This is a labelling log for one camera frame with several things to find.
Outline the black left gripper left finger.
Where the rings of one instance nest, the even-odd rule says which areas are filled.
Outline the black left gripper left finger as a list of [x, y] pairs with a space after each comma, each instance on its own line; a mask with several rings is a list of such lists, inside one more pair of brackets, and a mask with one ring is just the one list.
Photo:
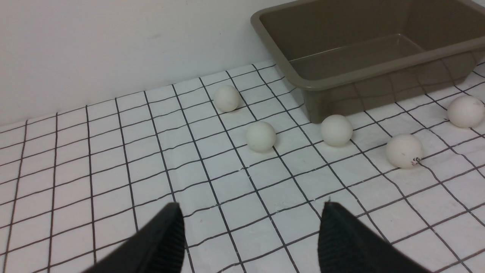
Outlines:
[[86, 273], [180, 273], [185, 255], [184, 219], [170, 202], [133, 237]]

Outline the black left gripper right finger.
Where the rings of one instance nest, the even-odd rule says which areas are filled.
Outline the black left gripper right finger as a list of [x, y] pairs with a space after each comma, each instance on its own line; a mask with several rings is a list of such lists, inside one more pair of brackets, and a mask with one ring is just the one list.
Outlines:
[[385, 242], [349, 210], [326, 202], [318, 236], [322, 273], [426, 273], [428, 270]]

